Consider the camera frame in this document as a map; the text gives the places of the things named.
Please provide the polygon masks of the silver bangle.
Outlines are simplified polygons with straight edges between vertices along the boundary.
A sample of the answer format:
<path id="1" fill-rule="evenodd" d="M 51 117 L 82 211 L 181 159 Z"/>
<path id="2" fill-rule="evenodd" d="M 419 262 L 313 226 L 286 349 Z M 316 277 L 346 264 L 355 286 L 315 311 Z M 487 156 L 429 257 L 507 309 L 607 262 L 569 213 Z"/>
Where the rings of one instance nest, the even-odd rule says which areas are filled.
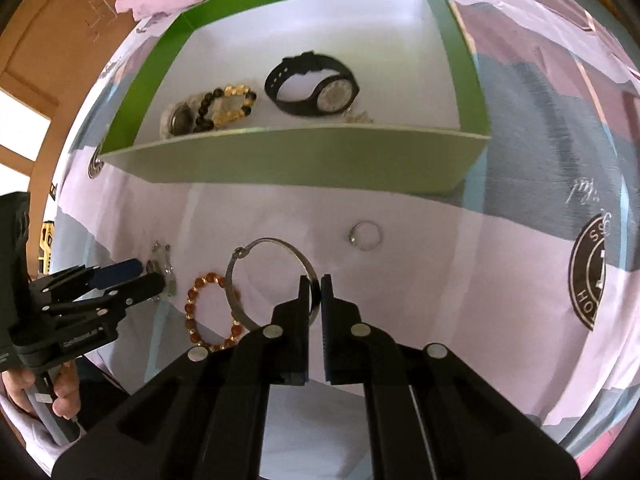
<path id="1" fill-rule="evenodd" d="M 299 278 L 309 283 L 309 325 L 320 311 L 320 278 L 309 259 L 294 245 L 277 237 L 259 237 L 235 248 L 224 271 L 224 294 L 232 318 L 252 332 L 270 309 L 269 300 L 297 295 Z"/>

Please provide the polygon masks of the plaid bed sheet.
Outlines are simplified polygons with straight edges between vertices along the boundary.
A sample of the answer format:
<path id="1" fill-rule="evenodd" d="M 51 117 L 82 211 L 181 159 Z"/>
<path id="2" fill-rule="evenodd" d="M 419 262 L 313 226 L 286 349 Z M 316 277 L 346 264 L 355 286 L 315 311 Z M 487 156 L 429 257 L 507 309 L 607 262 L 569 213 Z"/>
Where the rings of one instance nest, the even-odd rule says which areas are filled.
<path id="1" fill-rule="evenodd" d="M 594 0 L 452 3 L 491 138 L 451 196 L 90 177 L 122 78 L 73 145 L 53 265 L 161 241 L 186 289 L 281 237 L 368 322 L 454 350 L 589 474 L 639 400 L 639 51 Z"/>

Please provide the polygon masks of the black wrist watch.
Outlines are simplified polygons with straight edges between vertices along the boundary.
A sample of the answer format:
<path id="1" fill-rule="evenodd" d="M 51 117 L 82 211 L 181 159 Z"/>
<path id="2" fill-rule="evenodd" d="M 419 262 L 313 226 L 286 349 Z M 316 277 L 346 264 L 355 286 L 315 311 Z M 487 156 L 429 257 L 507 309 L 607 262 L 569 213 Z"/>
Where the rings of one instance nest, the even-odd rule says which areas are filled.
<path id="1" fill-rule="evenodd" d="M 302 79 L 310 74 L 326 76 L 309 87 L 306 98 L 286 100 L 282 88 L 292 78 Z M 343 114 L 359 96 L 360 87 L 352 71 L 337 58 L 303 52 L 282 58 L 264 82 L 264 91 L 271 102 L 283 113 L 296 117 L 326 117 Z"/>

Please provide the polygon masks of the wooden headboard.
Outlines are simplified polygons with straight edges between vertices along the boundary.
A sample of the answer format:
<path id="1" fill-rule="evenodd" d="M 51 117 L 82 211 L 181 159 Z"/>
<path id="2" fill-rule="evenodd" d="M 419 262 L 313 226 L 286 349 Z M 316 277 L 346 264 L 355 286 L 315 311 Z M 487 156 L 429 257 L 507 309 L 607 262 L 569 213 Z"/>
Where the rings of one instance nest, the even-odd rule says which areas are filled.
<path id="1" fill-rule="evenodd" d="M 1 88 L 50 120 L 33 162 L 1 150 L 29 176 L 28 272 L 39 270 L 41 225 L 54 170 L 81 104 L 134 28 L 116 0 L 23 0 L 1 35 Z"/>

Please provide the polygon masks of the white wrist watch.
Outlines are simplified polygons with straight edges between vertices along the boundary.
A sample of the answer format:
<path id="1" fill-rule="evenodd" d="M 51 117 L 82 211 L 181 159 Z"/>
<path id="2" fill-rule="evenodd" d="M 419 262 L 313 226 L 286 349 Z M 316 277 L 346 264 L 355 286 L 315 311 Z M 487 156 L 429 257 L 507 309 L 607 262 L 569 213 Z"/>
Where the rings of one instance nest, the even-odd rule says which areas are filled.
<path id="1" fill-rule="evenodd" d="M 194 133 L 196 116 L 204 96 L 204 92 L 198 92 L 168 105 L 160 115 L 160 140 Z"/>

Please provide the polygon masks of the green cardboard box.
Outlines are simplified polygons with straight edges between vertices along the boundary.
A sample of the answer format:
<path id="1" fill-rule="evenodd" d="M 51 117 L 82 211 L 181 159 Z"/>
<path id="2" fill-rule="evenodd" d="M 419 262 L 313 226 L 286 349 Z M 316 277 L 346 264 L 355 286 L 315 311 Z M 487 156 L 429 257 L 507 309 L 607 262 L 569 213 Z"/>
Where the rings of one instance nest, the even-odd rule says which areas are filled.
<path id="1" fill-rule="evenodd" d="M 346 112 L 281 112 L 264 82 L 314 51 L 355 75 Z M 292 78 L 286 100 L 326 76 Z M 160 140 L 160 115 L 205 96 L 194 133 Z M 448 0 L 209 0 L 179 14 L 146 57 L 101 148 L 150 182 L 446 194 L 490 138 L 473 55 Z"/>

